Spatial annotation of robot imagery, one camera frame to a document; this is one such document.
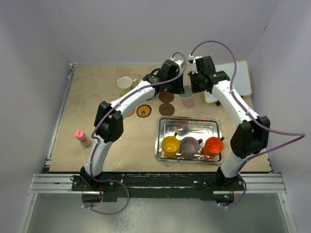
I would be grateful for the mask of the dark brown coaster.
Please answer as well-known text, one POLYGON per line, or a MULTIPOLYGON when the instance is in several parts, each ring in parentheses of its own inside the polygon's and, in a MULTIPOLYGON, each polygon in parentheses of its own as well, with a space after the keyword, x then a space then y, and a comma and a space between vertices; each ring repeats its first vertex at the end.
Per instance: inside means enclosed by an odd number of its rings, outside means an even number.
POLYGON ((174 94, 168 92, 167 90, 164 90, 164 91, 160 92, 159 99, 163 103, 169 103, 169 102, 174 100, 174 94))
POLYGON ((158 110, 162 116, 172 116, 175 112, 174 106, 170 103, 161 104, 158 110))

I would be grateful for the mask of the pink mug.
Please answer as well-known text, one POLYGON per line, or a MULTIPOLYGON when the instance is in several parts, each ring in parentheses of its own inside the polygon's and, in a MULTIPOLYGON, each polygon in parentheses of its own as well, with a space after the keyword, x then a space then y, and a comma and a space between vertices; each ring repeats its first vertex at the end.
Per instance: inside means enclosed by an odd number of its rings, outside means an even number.
POLYGON ((190 85, 184 86, 184 93, 179 96, 185 107, 193 108, 195 106, 195 94, 192 92, 190 85))

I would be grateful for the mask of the yellow-green mug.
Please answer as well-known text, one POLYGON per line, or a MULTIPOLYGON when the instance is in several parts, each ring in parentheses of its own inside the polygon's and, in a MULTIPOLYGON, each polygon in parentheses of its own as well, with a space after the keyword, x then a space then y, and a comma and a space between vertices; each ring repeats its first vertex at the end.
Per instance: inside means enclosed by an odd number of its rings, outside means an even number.
POLYGON ((120 89, 120 95, 124 96, 138 85, 138 80, 131 79, 130 77, 121 77, 118 79, 117 85, 120 89))

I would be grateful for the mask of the yellow black-rimmed coaster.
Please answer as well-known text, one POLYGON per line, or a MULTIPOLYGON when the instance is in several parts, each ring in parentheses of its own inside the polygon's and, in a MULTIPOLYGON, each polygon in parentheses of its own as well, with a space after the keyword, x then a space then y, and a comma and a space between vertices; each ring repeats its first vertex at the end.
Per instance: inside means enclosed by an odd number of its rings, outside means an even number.
POLYGON ((139 106, 137 108, 137 111, 136 111, 137 116, 140 118, 148 117, 151 114, 151 112, 152 112, 152 108, 148 104, 143 104, 143 105, 139 106))

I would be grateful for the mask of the orange-brown wooden coaster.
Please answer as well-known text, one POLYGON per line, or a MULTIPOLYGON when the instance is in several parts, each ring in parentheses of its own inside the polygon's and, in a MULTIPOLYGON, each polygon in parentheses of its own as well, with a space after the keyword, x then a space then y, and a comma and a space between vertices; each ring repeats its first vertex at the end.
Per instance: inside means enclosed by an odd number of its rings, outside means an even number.
POLYGON ((132 111, 129 112, 129 114, 127 115, 127 117, 132 116, 135 113, 135 109, 133 109, 132 111))

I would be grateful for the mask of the purple translucent cup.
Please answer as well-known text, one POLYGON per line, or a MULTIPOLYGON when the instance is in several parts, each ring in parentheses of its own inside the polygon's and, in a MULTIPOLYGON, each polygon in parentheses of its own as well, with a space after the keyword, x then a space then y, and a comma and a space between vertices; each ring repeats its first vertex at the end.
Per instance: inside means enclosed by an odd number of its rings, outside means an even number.
POLYGON ((193 159, 196 152, 200 148, 200 144, 203 142, 202 139, 195 139, 194 137, 185 137, 180 143, 180 154, 185 159, 193 159))

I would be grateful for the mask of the yellow translucent cup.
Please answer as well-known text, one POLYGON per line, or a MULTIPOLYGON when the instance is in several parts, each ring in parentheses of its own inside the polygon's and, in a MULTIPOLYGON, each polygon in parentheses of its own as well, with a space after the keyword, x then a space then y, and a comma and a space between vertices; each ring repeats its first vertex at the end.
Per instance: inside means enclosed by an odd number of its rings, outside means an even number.
POLYGON ((163 156, 171 159, 177 155, 180 149, 180 142, 175 136, 167 136, 163 139, 161 146, 163 156))

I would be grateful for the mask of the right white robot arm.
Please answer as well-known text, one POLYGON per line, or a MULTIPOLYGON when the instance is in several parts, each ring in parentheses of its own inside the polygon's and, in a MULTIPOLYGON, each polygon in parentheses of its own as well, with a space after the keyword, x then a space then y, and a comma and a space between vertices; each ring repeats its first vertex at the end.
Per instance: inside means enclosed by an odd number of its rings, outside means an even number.
POLYGON ((226 109, 237 128, 230 140, 231 154, 221 165, 216 184, 221 190, 233 185, 233 178, 238 175, 241 166, 252 155, 259 154, 267 147, 269 132, 257 123, 269 128, 270 120, 253 111, 230 86, 230 78, 224 71, 217 71, 211 56, 189 56, 192 71, 189 73, 193 93, 207 91, 226 109))

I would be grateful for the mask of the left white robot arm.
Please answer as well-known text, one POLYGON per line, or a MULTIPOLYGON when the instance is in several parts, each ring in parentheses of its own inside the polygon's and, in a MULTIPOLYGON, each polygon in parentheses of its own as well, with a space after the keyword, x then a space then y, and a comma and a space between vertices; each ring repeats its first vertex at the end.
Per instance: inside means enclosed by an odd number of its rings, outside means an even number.
POLYGON ((112 144, 124 132, 123 120, 142 102, 152 99, 161 89, 168 89, 183 79, 187 62, 171 57, 161 68, 146 74, 141 81, 128 93, 110 103, 101 102, 94 121, 91 138, 94 140, 88 161, 81 168, 79 175, 88 190, 99 187, 100 175, 107 154, 112 144))

